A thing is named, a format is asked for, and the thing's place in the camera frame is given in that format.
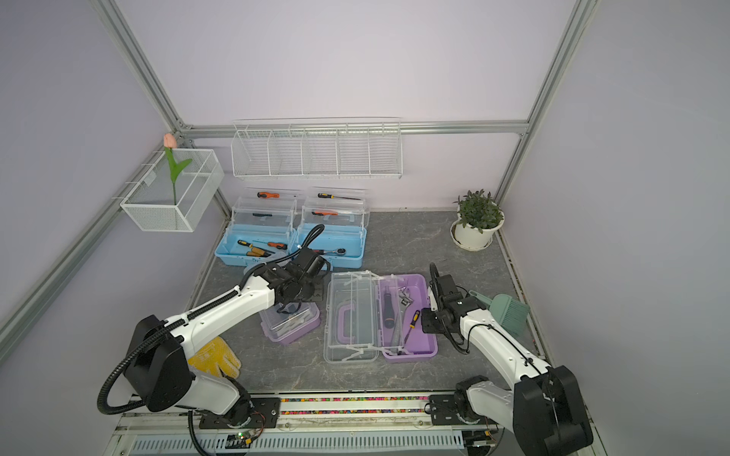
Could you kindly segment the purple toolbox with ratchet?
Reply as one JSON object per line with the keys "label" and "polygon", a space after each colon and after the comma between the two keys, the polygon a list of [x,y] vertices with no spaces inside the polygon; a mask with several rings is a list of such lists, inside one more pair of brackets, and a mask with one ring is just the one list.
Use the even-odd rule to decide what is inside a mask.
{"label": "purple toolbox with ratchet", "polygon": [[313,332],[321,324],[321,312],[315,302],[292,302],[259,313],[264,335],[272,342],[290,345]]}

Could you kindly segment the purple toolbox with wrench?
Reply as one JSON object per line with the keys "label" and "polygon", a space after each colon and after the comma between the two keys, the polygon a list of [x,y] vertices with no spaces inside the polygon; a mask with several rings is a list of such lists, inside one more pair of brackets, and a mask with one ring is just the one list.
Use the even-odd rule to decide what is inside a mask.
{"label": "purple toolbox with wrench", "polygon": [[[398,289],[409,287],[414,303],[403,308]],[[395,328],[383,326],[382,300],[390,292],[395,309]],[[336,273],[327,290],[327,323],[324,360],[330,364],[351,365],[375,361],[383,356],[389,363],[425,361],[438,353],[436,336],[423,331],[421,317],[430,308],[425,277],[376,275],[370,271]],[[416,310],[421,311],[405,349],[401,348],[408,325]]]}

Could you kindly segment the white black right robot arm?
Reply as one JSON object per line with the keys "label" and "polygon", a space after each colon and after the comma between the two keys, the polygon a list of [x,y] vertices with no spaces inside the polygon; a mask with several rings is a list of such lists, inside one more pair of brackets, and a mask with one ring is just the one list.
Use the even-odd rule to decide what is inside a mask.
{"label": "white black right robot arm", "polygon": [[451,275],[430,264],[431,307],[423,331],[441,334],[467,355],[475,349],[496,368],[507,389],[484,375],[459,383],[454,401],[460,417],[486,418],[511,432],[526,455],[570,455],[594,442],[577,378],[525,348],[497,322],[487,305],[463,294]]}

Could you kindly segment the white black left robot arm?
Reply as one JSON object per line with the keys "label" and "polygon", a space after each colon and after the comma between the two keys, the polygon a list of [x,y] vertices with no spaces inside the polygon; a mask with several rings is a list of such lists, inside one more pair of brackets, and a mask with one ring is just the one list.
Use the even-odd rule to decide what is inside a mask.
{"label": "white black left robot arm", "polygon": [[238,285],[201,306],[167,319],[150,315],[141,320],[127,354],[102,384],[99,412],[180,408],[218,415],[232,427],[245,424],[254,412],[245,387],[232,375],[193,367],[190,358],[249,317],[309,300],[329,264],[310,247],[324,231],[323,224],[316,225],[294,253],[250,268]]}

